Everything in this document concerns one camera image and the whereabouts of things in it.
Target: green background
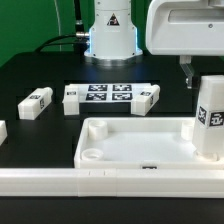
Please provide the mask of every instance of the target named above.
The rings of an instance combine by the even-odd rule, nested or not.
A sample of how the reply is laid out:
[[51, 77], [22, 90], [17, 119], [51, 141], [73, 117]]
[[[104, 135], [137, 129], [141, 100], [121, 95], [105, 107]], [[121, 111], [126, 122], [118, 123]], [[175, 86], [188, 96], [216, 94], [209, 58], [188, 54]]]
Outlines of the green background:
[[[57, 0], [62, 34], [75, 32], [73, 0]], [[94, 23], [94, 0], [80, 0], [85, 30]], [[138, 27], [139, 47], [145, 49], [145, 23], [150, 0], [132, 0], [132, 20]], [[46, 40], [58, 36], [54, 0], [0, 1], [0, 66], [13, 55], [33, 51]]]

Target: white machine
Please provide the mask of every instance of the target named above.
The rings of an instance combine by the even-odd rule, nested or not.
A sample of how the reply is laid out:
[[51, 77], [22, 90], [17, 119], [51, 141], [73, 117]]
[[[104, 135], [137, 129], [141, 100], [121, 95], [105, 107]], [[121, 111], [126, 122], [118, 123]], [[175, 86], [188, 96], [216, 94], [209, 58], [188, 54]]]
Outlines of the white machine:
[[137, 29], [131, 21], [131, 1], [95, 0], [95, 23], [89, 31], [87, 62], [119, 66], [135, 62], [142, 55]]
[[178, 55], [192, 87], [192, 56], [224, 55], [223, 0], [154, 0], [148, 11], [146, 47], [155, 55]]

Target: black cable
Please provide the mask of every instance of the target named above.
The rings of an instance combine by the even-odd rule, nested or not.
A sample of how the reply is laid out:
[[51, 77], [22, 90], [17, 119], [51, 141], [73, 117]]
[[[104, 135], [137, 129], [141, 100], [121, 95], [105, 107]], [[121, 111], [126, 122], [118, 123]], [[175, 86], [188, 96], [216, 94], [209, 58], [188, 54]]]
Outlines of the black cable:
[[41, 49], [43, 49], [46, 45], [51, 44], [57, 40], [62, 40], [62, 39], [67, 39], [67, 38], [74, 38], [76, 37], [75, 34], [67, 34], [67, 35], [62, 35], [62, 36], [58, 36], [58, 37], [54, 37], [51, 38], [50, 40], [47, 40], [46, 42], [44, 42], [41, 46], [39, 46], [35, 52], [40, 52]]
[[76, 20], [82, 20], [80, 1], [79, 0], [74, 0], [74, 6], [75, 6], [75, 17], [76, 17]]
[[75, 30], [76, 32], [84, 32], [84, 25], [81, 16], [80, 0], [74, 0], [74, 7], [75, 7], [75, 19], [76, 19]]
[[38, 47], [35, 50], [35, 52], [40, 53], [41, 50], [43, 50], [45, 47], [62, 46], [62, 45], [74, 45], [74, 44], [86, 44], [86, 41], [67, 42], [67, 43], [49, 43], [49, 44], [41, 45], [40, 47]]

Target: small white block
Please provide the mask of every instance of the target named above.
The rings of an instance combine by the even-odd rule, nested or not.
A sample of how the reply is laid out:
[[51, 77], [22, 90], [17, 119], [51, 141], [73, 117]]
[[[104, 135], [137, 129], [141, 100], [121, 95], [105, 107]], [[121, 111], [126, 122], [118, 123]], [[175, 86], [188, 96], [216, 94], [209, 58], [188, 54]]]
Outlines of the small white block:
[[64, 94], [64, 115], [78, 115], [79, 114], [79, 94], [78, 85], [70, 84], [65, 86]]
[[7, 130], [5, 121], [0, 121], [0, 146], [5, 141], [6, 137], [7, 137]]
[[49, 87], [36, 89], [18, 105], [20, 119], [35, 120], [51, 103], [52, 94], [53, 90]]
[[192, 141], [195, 119], [184, 121], [181, 127], [181, 137], [186, 141]]
[[159, 100], [158, 85], [145, 87], [140, 95], [131, 101], [131, 114], [145, 116]]

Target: white cube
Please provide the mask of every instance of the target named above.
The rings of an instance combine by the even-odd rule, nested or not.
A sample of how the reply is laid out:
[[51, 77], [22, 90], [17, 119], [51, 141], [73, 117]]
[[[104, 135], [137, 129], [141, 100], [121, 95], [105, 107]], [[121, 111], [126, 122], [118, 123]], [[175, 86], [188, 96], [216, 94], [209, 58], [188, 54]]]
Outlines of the white cube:
[[0, 146], [5, 141], [6, 138], [7, 138], [7, 130], [5, 121], [0, 121]]
[[159, 100], [159, 93], [158, 85], [145, 87], [141, 94], [131, 101], [131, 114], [145, 116]]
[[65, 86], [64, 94], [64, 115], [78, 115], [79, 114], [79, 94], [78, 85], [70, 84]]
[[36, 117], [51, 103], [53, 91], [51, 88], [36, 89], [19, 105], [19, 118], [35, 120]]

